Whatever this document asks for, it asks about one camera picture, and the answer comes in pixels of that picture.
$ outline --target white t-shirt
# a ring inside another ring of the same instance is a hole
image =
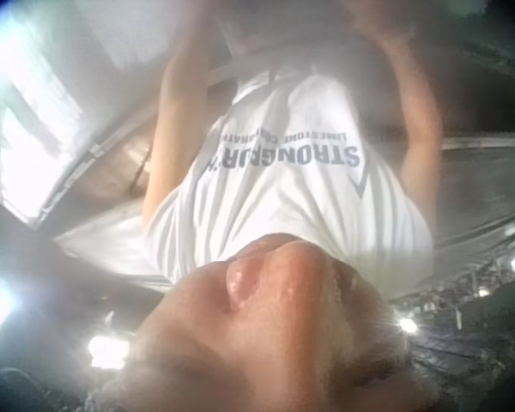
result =
[[[337,80],[314,74],[268,82],[264,74],[247,83],[145,239],[151,261],[176,283],[271,233],[319,245],[386,299],[431,275],[426,222],[361,140]]]

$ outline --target sleeve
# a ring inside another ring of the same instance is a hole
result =
[[[147,259],[173,284],[181,278],[178,251],[179,192],[180,186],[162,201],[143,233],[143,248]]]

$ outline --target hand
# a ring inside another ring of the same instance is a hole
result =
[[[403,0],[342,0],[353,17],[352,27],[380,47],[408,42],[413,36]]]

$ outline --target person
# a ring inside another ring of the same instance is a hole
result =
[[[163,76],[142,210],[148,254],[175,286],[100,393],[109,404],[416,411],[438,401],[385,300],[430,274],[439,109],[387,3],[347,7],[398,81],[409,144],[398,177],[361,138],[345,87],[320,73],[254,77],[203,133],[213,10],[202,6]]]

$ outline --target man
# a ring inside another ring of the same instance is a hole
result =
[[[143,222],[176,283],[105,389],[126,410],[415,411],[416,378],[383,298],[427,276],[441,122],[408,41],[378,1],[354,28],[398,80],[398,178],[361,140],[338,81],[281,69],[246,84],[206,137],[210,10],[165,72]]]

